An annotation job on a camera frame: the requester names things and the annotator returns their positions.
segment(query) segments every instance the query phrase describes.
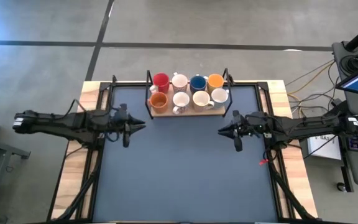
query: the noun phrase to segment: wooden tray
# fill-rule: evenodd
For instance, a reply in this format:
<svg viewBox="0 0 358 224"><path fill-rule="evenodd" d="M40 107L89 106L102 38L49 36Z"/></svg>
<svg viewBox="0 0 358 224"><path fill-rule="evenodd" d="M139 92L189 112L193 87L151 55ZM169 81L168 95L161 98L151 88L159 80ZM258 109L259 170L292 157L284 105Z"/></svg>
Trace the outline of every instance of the wooden tray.
<svg viewBox="0 0 358 224"><path fill-rule="evenodd" d="M174 92L173 92L173 88L172 88L172 84L169 85L169 90L167 93L167 97L168 97L168 109L166 110L166 112L164 113L156 113L154 111L154 109L149 105L150 111L152 113L153 117L167 117L167 116L205 116L205 115L223 115L224 112L226 111L226 107L222 106L219 109L210 109L210 110L204 110L201 112L197 112L194 110L193 108L193 94L191 94L190 91L190 86L189 84L187 84L187 91L186 93L189 95L190 97L190 105L187 108L187 110L184 113L181 114L174 114L172 112L173 107L175 106L173 104L172 98L174 96Z"/></svg>

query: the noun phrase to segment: mug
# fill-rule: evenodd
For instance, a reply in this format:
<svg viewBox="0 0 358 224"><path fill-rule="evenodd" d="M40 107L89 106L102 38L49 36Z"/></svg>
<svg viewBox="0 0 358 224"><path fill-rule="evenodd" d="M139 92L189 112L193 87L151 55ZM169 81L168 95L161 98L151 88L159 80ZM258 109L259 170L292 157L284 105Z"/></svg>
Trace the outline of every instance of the mug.
<svg viewBox="0 0 358 224"><path fill-rule="evenodd" d="M211 94L217 88L222 88L224 79L220 74L210 74L208 77L208 93Z"/></svg>
<svg viewBox="0 0 358 224"><path fill-rule="evenodd" d="M206 79L207 77L202 77L200 75L196 75L195 77L190 79L190 91L194 94L197 91L204 91L206 87Z"/></svg>
<svg viewBox="0 0 358 224"><path fill-rule="evenodd" d="M150 87L151 93L162 92L168 93L169 90L169 77L165 73L155 74L153 77L153 85Z"/></svg>
<svg viewBox="0 0 358 224"><path fill-rule="evenodd" d="M154 93L149 103L156 113L164 113L168 109L168 97L162 92Z"/></svg>
<svg viewBox="0 0 358 224"><path fill-rule="evenodd" d="M190 102L190 97L187 95L187 93L184 92L178 92L174 94L173 96L173 104L175 107L173 107L172 112L174 114L181 114L184 113L187 110L187 107Z"/></svg>
<svg viewBox="0 0 358 224"><path fill-rule="evenodd" d="M211 93L211 99L215 104L214 109L219 109L224 105L227 99L229 99L229 90L216 88Z"/></svg>
<svg viewBox="0 0 358 224"><path fill-rule="evenodd" d="M209 94L205 91L197 91L193 94L194 110L201 112L214 107L215 103L210 100Z"/></svg>
<svg viewBox="0 0 358 224"><path fill-rule="evenodd" d="M172 78L172 87L173 87L173 92L177 93L177 92L186 92L187 90L187 77L185 75L182 74L178 74L177 72L175 72L173 74L173 78Z"/></svg>

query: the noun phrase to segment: concrete floor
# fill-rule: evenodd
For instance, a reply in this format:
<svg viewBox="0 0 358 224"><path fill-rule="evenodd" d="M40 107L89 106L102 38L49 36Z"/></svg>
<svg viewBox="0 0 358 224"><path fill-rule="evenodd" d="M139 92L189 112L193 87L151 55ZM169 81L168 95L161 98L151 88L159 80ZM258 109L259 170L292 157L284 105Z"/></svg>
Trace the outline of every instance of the concrete floor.
<svg viewBox="0 0 358 224"><path fill-rule="evenodd" d="M108 0L0 0L0 40L96 42L107 5ZM103 41L329 47L357 33L358 0L116 0ZM0 140L32 151L28 161L11 161L15 169L0 186L0 220L46 219L67 141L15 134L13 116L27 109L64 113L79 97L92 53L93 47L0 45ZM110 80L113 74L119 80L143 80L147 69L190 77L228 67L237 80L288 83L332 58L330 52L102 48L92 80ZM331 71L336 78L336 68ZM298 89L311 76L287 90ZM304 98L331 87L323 73L296 95ZM327 102L321 97L305 105ZM351 194L338 192L339 167L313 159L306 168L319 216L358 223L358 186Z"/></svg>

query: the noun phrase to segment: yellow mug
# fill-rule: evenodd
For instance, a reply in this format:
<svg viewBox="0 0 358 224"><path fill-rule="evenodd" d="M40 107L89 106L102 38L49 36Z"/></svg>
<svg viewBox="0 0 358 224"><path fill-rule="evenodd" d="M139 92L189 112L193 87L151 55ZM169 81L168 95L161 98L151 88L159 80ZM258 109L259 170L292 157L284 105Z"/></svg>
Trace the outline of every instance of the yellow mug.
<svg viewBox="0 0 358 224"><path fill-rule="evenodd" d="M222 88L224 79L220 74L210 74L208 77L208 93L211 94L214 89Z"/></svg>

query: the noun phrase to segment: mug rack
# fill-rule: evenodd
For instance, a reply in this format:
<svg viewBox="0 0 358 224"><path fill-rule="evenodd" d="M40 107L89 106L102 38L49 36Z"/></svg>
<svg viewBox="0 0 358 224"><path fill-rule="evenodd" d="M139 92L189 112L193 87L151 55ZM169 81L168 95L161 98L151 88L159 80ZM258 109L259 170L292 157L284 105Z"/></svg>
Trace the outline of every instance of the mug rack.
<svg viewBox="0 0 358 224"><path fill-rule="evenodd" d="M168 109L166 110L166 112L164 113L156 113L154 111L154 109L149 105L149 97L151 95L149 89L150 87L153 85L153 79L152 76L150 74L150 70L147 71L146 73L146 85L145 85L145 106L147 108L147 111L149 112L150 118L154 119L155 117L173 117L173 116L210 116L210 115L221 115L222 117L225 117L226 113L229 111L229 108L231 107L232 103L233 103L233 99L232 99L232 94L231 94L231 87L235 84L233 81L232 76L229 74L229 70L227 68L224 69L222 77L225 79L226 77L226 81L223 84L223 86L226 86L227 89L229 90L229 104L226 106L223 106L219 109L210 109L210 110L204 110L204 111L195 111L193 109L193 99L192 99L192 94L190 91L190 84L188 83L188 88L186 93L190 96L190 102L189 102L189 107L188 109L184 112L184 113L180 113L180 114L175 114L173 113L172 109L175 106L173 104L172 98L173 95L175 94L173 92L173 87L172 87L172 81L170 81L170 87L167 93L167 98L168 98Z"/></svg>

